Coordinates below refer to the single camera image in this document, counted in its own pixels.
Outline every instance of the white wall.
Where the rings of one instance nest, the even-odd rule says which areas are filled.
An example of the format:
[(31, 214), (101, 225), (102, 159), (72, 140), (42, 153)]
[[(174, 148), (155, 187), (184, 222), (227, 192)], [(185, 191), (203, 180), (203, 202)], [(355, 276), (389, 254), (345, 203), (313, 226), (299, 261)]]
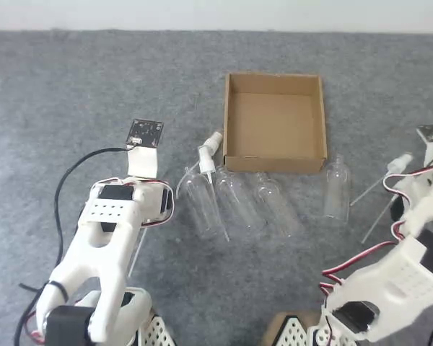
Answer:
[(433, 32), (433, 0), (0, 0), (0, 30)]

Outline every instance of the clear plastic bottle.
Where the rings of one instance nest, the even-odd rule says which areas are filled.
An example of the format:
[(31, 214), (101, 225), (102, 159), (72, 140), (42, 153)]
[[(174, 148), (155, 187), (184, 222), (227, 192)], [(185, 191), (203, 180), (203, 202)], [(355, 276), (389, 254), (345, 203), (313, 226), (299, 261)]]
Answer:
[(183, 183), (183, 189), (202, 238), (212, 237), (220, 231), (227, 237), (214, 191), (207, 178), (202, 174), (189, 173)]
[(301, 231), (303, 225), (291, 203), (281, 194), (281, 188), (276, 180), (266, 173), (257, 173), (256, 194), (268, 208), (275, 227), (284, 236), (292, 236)]
[(264, 227), (266, 222), (256, 208), (253, 195), (235, 173), (219, 167), (216, 170), (215, 190), (224, 204), (224, 209), (235, 223), (251, 231)]
[(344, 157), (337, 154), (325, 167), (324, 216), (348, 222), (351, 172)]

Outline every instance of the white robotic arm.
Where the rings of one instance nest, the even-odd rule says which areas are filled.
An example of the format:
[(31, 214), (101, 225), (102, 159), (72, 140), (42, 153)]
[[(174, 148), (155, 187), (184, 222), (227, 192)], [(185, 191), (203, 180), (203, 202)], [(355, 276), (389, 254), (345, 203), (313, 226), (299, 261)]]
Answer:
[[(303, 326), (299, 316), (288, 316), (273, 345), (354, 346), (360, 340), (376, 342), (411, 325), (433, 305), (433, 233), (426, 229), (426, 224), (433, 221), (433, 125), (421, 126), (418, 132), (427, 144), (426, 167), (388, 177), (404, 178), (388, 188), (402, 196), (401, 213), (392, 225), (397, 241), (385, 241), (323, 271), (336, 283), (320, 284), (327, 297), (319, 324)], [(380, 261), (347, 279), (336, 277), (338, 271), (390, 245), (395, 247)]]
[[(126, 272), (140, 228), (168, 221), (174, 209), (171, 187), (155, 179), (162, 126), (135, 120), (127, 139), (131, 176), (97, 182), (90, 190), (77, 232), (36, 304), (46, 345), (132, 345), (149, 325), (151, 297), (127, 288)], [(100, 279), (100, 291), (68, 304), (93, 277)]]

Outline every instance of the black ring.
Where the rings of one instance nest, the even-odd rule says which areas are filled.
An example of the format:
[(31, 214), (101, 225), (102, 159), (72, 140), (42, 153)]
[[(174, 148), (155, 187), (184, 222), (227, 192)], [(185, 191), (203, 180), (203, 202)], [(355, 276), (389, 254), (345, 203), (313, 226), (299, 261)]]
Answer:
[(50, 280), (47, 282), (47, 285), (53, 285), (53, 286), (59, 288), (61, 294), (63, 295), (64, 302), (67, 303), (67, 301), (69, 300), (69, 294), (67, 294), (67, 290), (65, 289), (65, 287), (61, 283), (59, 283), (58, 281)]

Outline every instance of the open cardboard box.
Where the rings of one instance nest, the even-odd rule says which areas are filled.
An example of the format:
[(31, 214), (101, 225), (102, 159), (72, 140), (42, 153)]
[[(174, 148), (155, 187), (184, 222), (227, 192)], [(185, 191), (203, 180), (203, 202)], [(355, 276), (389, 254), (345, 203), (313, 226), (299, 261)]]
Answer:
[(223, 155), (232, 171), (319, 172), (327, 159), (320, 77), (229, 74)]

